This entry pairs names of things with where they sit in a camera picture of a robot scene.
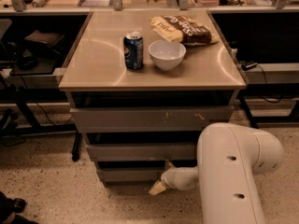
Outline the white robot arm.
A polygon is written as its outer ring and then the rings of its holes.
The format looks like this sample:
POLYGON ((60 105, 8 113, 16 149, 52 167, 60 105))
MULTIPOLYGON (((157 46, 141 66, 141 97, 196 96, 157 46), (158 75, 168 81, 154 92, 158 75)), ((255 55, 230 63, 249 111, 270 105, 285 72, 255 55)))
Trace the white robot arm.
POLYGON ((254 176, 278 169, 284 158, 271 133, 231 123, 214 123, 200 134, 197 165, 175 167, 171 161, 149 190, 200 189, 203 224, 265 224, 254 176))

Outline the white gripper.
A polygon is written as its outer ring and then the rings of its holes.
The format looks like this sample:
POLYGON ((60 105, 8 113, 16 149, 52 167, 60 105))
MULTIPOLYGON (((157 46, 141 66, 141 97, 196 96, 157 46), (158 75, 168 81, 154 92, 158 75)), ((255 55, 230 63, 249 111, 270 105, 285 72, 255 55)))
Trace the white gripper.
POLYGON ((170 189, 189 190, 198 185, 199 174, 197 167, 175 167, 170 160, 165 161, 166 170, 161 175, 161 181, 156 181, 149 189, 149 195, 155 196, 170 189))

